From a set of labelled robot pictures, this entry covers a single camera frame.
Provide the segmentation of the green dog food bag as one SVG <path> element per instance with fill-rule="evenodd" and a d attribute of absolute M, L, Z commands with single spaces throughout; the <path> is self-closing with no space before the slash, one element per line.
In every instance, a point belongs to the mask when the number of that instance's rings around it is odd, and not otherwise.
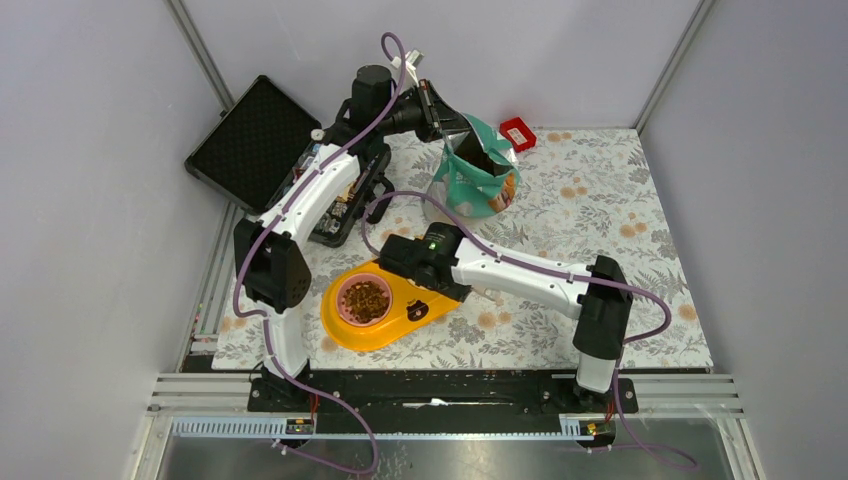
<path fill-rule="evenodd" d="M 513 145 L 492 126 L 464 114 L 468 128 L 445 141 L 426 194 L 464 219 L 493 217 L 512 205 L 521 183 Z"/>

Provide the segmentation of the clear plastic scoop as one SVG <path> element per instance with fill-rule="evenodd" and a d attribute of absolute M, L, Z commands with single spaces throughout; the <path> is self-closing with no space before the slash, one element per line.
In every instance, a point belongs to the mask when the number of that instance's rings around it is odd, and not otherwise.
<path fill-rule="evenodd" d="M 501 306 L 504 304 L 502 294 L 498 290 L 482 287 L 473 287 L 472 291 L 483 299 L 494 303 L 495 305 Z"/>

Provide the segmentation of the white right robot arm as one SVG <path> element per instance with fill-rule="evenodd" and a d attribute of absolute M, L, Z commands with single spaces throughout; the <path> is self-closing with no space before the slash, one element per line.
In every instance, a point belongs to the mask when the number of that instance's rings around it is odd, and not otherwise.
<path fill-rule="evenodd" d="M 590 264 L 551 261 L 483 241 L 442 222 L 421 238 L 391 235 L 379 267 L 457 301 L 472 288 L 505 292 L 551 308 L 576 323 L 579 354 L 575 402 L 597 412 L 613 398 L 616 362 L 623 353 L 633 295 L 619 264 L 599 255 Z"/>

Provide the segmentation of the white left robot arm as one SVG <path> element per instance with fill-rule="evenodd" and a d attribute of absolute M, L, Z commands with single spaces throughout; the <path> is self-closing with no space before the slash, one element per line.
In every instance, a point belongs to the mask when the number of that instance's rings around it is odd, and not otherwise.
<path fill-rule="evenodd" d="M 262 325 L 264 369 L 278 378 L 272 398 L 288 411 L 309 401 L 310 385 L 298 375 L 308 364 L 301 323 L 293 314 L 309 293 L 312 272 L 302 247 L 344 190 L 368 181 L 385 163 L 389 135 L 413 132 L 422 142 L 446 141 L 467 133 L 466 117 L 450 107 L 431 83 L 406 82 L 410 72 L 397 74 L 381 65 L 360 68 L 351 94 L 334 123 L 317 141 L 305 172 L 258 220 L 241 221 L 235 231 L 237 276 L 233 300 L 246 296 L 255 304 L 239 318 L 257 318 Z"/>

